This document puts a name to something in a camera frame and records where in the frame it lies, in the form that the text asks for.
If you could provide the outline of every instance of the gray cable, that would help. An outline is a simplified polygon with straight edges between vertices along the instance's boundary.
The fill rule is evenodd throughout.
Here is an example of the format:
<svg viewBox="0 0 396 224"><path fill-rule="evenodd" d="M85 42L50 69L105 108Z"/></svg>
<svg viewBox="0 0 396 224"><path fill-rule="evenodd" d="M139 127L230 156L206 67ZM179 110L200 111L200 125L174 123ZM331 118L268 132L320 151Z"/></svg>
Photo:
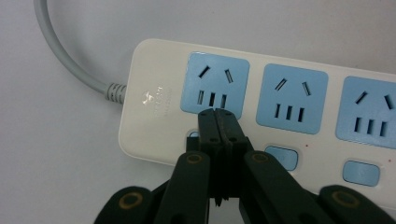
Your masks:
<svg viewBox="0 0 396 224"><path fill-rule="evenodd" d="M101 82L85 72L78 64L76 64L76 62L66 52L64 47L62 47L61 42L53 30L52 24L50 23L47 0L35 0L34 4L35 15L37 16L37 21L40 25L41 32L46 38L50 49L58 58L58 60L64 65L64 67L66 67L67 70L69 70L69 72L81 82L91 87L95 91L102 93L107 100L123 104L126 86L116 83L106 84Z"/></svg>

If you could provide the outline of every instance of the cable strain relief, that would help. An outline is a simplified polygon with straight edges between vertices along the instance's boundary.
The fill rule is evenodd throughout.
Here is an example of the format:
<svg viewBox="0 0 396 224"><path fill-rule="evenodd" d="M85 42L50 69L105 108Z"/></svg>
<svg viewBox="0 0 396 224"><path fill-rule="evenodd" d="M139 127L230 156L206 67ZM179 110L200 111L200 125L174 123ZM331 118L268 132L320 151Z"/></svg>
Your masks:
<svg viewBox="0 0 396 224"><path fill-rule="evenodd" d="M106 87L105 98L108 101L123 105L125 99L126 85L110 83Z"/></svg>

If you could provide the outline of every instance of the white plastic casing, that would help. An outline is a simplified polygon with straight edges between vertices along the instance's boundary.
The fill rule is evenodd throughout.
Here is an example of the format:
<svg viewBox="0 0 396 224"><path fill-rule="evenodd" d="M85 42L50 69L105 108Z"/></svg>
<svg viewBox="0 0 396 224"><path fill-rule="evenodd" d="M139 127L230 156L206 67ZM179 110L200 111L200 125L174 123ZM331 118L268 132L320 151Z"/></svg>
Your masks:
<svg viewBox="0 0 396 224"><path fill-rule="evenodd" d="M314 193L329 185L359 191L387 211L396 211L396 149L374 147L335 136L344 80L348 76L396 82L396 76L327 64L218 49L158 39L142 42L135 50L120 125L120 146L129 156L175 164L185 151L186 137L197 130L197 115L183 112L180 99L189 56L199 51L248 60L250 64L242 117L244 133L256 150L283 147L298 153L291 175ZM305 134L264 127L256 122L263 68L268 63L323 71L328 88L320 131ZM361 161L379 168L374 187L346 182L347 161Z"/></svg>

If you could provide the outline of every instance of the white power strip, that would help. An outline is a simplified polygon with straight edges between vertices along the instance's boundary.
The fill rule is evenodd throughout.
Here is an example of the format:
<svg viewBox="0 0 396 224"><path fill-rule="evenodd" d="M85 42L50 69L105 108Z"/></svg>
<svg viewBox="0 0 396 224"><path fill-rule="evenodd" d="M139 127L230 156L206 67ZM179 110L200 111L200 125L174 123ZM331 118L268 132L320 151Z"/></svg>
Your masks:
<svg viewBox="0 0 396 224"><path fill-rule="evenodd" d="M210 79L221 69L235 88ZM197 115L183 110L231 108L254 148L275 155L304 188L347 186L395 212L395 105L395 75L150 39L134 52L120 146L175 164L197 131Z"/></svg>

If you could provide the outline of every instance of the blue switch button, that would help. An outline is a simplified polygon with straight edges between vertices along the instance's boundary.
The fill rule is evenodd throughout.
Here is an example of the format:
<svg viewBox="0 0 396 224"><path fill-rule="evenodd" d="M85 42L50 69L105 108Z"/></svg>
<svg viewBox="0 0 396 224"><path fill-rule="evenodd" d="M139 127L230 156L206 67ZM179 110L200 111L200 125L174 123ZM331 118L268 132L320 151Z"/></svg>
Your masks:
<svg viewBox="0 0 396 224"><path fill-rule="evenodd" d="M265 152L273 155L288 171L293 171L297 166L298 154L294 150L283 147L268 147Z"/></svg>
<svg viewBox="0 0 396 224"><path fill-rule="evenodd" d="M343 178L346 182L374 187L379 181L379 168L369 163L347 161Z"/></svg>

